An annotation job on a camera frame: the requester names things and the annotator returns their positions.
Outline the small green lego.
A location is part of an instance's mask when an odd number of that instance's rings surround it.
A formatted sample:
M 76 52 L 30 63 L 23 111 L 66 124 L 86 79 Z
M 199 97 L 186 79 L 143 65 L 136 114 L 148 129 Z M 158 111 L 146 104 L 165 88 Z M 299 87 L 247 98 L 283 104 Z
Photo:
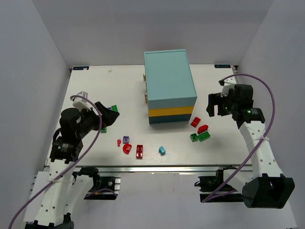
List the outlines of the small green lego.
M 106 132 L 107 132 L 107 128 L 106 127 L 101 130 L 101 133 L 106 133 Z

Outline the green lego plate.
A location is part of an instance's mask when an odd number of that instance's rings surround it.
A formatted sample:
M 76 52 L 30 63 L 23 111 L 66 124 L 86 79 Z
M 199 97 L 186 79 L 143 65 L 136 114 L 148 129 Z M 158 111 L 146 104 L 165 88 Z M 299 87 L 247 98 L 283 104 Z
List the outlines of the green lego plate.
M 112 109 L 113 111 L 115 111 L 115 112 L 118 112 L 118 107 L 117 107 L 117 105 L 112 105 L 112 106 L 111 106 L 111 109 Z

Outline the green rectangular lego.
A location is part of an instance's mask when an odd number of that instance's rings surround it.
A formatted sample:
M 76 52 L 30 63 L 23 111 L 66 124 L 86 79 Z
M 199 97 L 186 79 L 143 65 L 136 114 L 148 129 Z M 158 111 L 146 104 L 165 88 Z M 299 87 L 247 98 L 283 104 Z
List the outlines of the green rectangular lego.
M 202 134 L 198 135 L 198 140 L 200 142 L 204 141 L 204 140 L 207 140 L 208 138 L 210 138 L 211 135 L 209 134 L 209 132 L 203 132 Z

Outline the small cyan lego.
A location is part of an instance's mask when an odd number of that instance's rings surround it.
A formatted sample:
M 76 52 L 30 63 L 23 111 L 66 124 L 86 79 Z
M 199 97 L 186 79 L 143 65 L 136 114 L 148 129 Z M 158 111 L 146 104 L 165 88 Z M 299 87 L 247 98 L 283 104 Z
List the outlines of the small cyan lego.
M 159 147 L 159 153 L 163 156 L 166 153 L 166 150 L 163 146 Z

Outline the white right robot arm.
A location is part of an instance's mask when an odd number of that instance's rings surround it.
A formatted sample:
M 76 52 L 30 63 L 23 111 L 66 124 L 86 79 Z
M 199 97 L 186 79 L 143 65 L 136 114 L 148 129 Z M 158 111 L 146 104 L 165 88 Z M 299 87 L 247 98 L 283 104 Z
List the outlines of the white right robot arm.
M 251 178 L 243 174 L 240 168 L 225 168 L 216 173 L 221 181 L 217 190 L 226 184 L 242 194 L 248 208 L 282 209 L 292 194 L 295 183 L 286 177 L 277 164 L 267 139 L 267 128 L 263 112 L 253 107 L 253 88 L 246 84 L 236 84 L 223 93 L 208 96 L 207 112 L 215 115 L 231 115 L 244 138 L 252 163 Z

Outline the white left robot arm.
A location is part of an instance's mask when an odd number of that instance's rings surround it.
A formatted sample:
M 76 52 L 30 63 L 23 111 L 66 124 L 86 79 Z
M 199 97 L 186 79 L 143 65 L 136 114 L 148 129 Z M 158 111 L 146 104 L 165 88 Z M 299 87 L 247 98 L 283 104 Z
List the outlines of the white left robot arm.
M 96 102 L 89 107 L 82 101 L 74 101 L 72 108 L 61 112 L 60 128 L 53 136 L 50 153 L 49 186 L 43 190 L 43 200 L 33 222 L 27 229 L 72 229 L 71 217 L 75 207 L 89 191 L 100 185 L 99 171 L 95 167 L 83 167 L 69 188 L 76 163 L 82 157 L 83 138 L 92 130 L 98 134 L 111 126 L 119 112 Z

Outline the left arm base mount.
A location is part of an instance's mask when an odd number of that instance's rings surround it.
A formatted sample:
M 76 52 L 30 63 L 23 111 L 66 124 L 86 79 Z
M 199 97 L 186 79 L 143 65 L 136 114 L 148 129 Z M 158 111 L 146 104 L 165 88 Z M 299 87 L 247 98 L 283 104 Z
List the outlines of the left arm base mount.
M 85 196 L 85 200 L 115 200 L 117 198 L 116 177 L 103 177 L 96 167 L 82 167 L 79 171 L 74 171 L 72 176 L 72 185 L 84 176 L 89 176 L 93 180 L 93 186 Z

